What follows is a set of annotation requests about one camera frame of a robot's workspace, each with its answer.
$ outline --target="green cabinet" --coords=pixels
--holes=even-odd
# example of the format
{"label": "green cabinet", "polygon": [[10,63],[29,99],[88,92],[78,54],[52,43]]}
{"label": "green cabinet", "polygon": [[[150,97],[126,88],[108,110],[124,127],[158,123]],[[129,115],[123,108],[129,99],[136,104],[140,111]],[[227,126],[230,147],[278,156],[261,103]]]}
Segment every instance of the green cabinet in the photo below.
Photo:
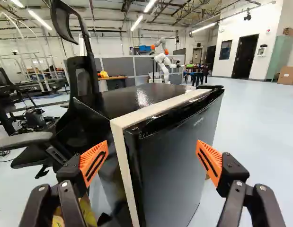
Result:
{"label": "green cabinet", "polygon": [[269,67],[266,74],[266,81],[273,81],[275,74],[287,65],[290,52],[293,48],[293,36],[279,35],[276,37],[275,46],[271,55]]}

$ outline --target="fridge brand logo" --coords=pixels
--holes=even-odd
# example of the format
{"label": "fridge brand logo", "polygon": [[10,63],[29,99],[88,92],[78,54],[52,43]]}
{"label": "fridge brand logo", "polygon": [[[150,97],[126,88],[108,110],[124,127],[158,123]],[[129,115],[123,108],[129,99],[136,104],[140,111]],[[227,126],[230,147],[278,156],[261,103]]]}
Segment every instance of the fridge brand logo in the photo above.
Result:
{"label": "fridge brand logo", "polygon": [[197,124],[199,124],[201,121],[203,121],[204,120],[204,117],[202,117],[202,118],[200,118],[198,121],[196,121],[195,123],[194,123],[194,127],[197,125]]}

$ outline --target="black mini fridge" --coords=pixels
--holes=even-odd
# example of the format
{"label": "black mini fridge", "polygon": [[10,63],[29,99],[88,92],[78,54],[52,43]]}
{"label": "black mini fridge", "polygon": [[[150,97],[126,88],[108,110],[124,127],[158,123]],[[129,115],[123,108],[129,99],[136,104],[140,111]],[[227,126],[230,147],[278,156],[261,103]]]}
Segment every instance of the black mini fridge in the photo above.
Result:
{"label": "black mini fridge", "polygon": [[212,145],[223,93],[143,84],[75,99],[87,143],[109,144],[99,171],[113,218],[105,226],[189,224],[205,182],[196,142]]}

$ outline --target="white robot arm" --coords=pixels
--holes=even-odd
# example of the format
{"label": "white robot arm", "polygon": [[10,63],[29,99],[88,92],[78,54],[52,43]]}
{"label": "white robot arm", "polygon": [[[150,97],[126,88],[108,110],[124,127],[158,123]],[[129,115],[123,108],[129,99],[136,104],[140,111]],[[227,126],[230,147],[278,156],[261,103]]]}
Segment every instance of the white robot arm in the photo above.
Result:
{"label": "white robot arm", "polygon": [[168,65],[170,68],[174,69],[177,67],[176,64],[172,64],[170,59],[166,56],[166,54],[169,54],[169,51],[166,49],[166,40],[165,38],[159,39],[157,42],[155,42],[154,45],[151,46],[151,49],[154,51],[156,47],[160,46],[162,44],[162,48],[165,53],[160,53],[154,57],[155,61],[160,66],[161,70],[164,73],[164,82],[167,84],[169,83],[169,70],[166,68],[166,65]]}

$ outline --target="doorway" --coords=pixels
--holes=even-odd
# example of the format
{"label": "doorway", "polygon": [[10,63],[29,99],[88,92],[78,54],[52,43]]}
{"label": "doorway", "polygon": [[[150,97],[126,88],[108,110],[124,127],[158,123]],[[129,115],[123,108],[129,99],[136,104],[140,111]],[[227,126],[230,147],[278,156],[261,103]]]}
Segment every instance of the doorway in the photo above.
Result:
{"label": "doorway", "polygon": [[207,48],[205,63],[208,65],[209,70],[213,70],[213,62],[214,62],[214,56],[216,54],[216,47],[217,46],[209,46]]}
{"label": "doorway", "polygon": [[254,61],[259,34],[240,37],[231,78],[248,79]]}
{"label": "doorway", "polygon": [[201,64],[201,58],[202,58],[202,48],[194,48],[193,50],[193,64]]}

